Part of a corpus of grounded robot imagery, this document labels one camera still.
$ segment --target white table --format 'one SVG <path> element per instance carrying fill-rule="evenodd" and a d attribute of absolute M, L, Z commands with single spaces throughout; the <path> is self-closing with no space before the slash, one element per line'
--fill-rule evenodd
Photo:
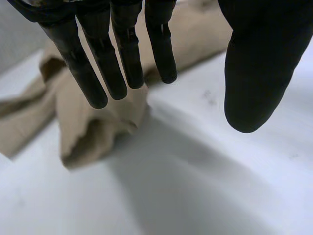
<path fill-rule="evenodd" d="M 40 55 L 3 74 L 0 98 L 39 73 Z M 0 234 L 312 234 L 313 44 L 252 134 L 224 117 L 224 57 L 151 90 L 151 116 L 93 165 L 62 167 L 56 120 L 13 162 L 0 156 Z"/>

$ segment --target black rubber finger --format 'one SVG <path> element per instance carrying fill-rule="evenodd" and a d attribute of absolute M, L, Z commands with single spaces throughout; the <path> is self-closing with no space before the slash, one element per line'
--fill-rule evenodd
<path fill-rule="evenodd" d="M 40 26 L 54 42 L 89 104 L 95 109 L 104 108 L 108 98 L 79 41 L 75 16 Z"/>
<path fill-rule="evenodd" d="M 151 41 L 156 67 L 164 83 L 177 78 L 172 50 L 171 32 L 168 27 L 176 0 L 146 0 L 146 26 Z"/>
<path fill-rule="evenodd" d="M 225 115 L 233 128 L 253 132 L 273 114 L 312 38 L 312 13 L 311 1 L 234 30 L 225 63 Z"/>
<path fill-rule="evenodd" d="M 142 0 L 111 1 L 114 35 L 126 80 L 132 89 L 138 89 L 144 84 L 138 47 L 139 41 L 135 32 L 135 25 L 141 8 Z"/>
<path fill-rule="evenodd" d="M 82 25 L 101 75 L 112 98 L 123 99 L 127 95 L 127 87 L 109 37 L 110 2 L 89 0 L 82 4 L 84 5 L 78 5 L 77 18 Z"/>

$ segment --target black robotic finger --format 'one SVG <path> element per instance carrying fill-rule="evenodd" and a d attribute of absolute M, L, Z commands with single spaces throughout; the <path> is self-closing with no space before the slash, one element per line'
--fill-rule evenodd
<path fill-rule="evenodd" d="M 146 0 L 145 17 L 157 69 L 164 83 L 177 78 L 171 32 L 168 27 L 176 0 Z"/>
<path fill-rule="evenodd" d="M 244 13 L 243 2 L 251 11 Z M 251 13 L 263 4 L 220 0 L 234 29 L 225 62 L 225 115 L 243 133 L 256 131 L 273 114 L 313 35 L 313 1 L 272 1 L 266 14 Z"/>
<path fill-rule="evenodd" d="M 56 23 L 40 23 L 68 65 L 73 77 L 93 108 L 104 108 L 108 98 L 82 48 L 75 16 Z"/>
<path fill-rule="evenodd" d="M 137 18 L 142 9 L 142 0 L 112 0 L 112 25 L 128 85 L 132 89 L 142 87 L 138 38 L 135 32 Z"/>
<path fill-rule="evenodd" d="M 82 4 L 85 5 L 83 7 L 78 5 L 77 18 L 82 25 L 101 75 L 112 98 L 123 99 L 127 95 L 127 87 L 109 37 L 110 2 L 109 0 L 88 0 Z"/>

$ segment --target beige cloth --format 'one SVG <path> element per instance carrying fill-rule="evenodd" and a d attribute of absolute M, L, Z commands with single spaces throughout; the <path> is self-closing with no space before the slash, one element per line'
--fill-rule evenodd
<path fill-rule="evenodd" d="M 201 12 L 185 4 L 175 8 L 170 29 L 178 71 L 225 50 L 231 35 L 219 9 Z M 136 32 L 145 79 L 148 83 L 159 80 L 143 13 L 139 15 Z M 112 30 L 110 36 L 117 49 Z M 81 31 L 80 37 L 97 76 L 101 77 Z M 68 168 L 99 159 L 112 149 L 116 135 L 133 133 L 140 126 L 146 109 L 146 86 L 138 90 L 128 88 L 123 100 L 109 97 L 107 107 L 96 110 L 87 103 L 52 42 L 45 48 L 40 70 L 42 76 L 22 95 L 0 101 L 2 154 L 15 155 L 55 114 L 61 131 L 61 160 Z"/>

